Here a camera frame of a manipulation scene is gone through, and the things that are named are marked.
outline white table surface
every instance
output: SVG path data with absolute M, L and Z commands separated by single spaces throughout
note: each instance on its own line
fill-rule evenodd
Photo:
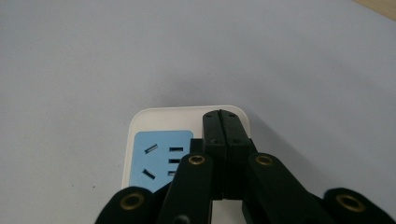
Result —
M 133 115 L 183 105 L 241 107 L 308 190 L 354 189 L 396 218 L 395 21 L 347 0 L 14 0 L 0 2 L 0 223 L 93 223 Z M 243 223 L 238 206 L 216 222 Z

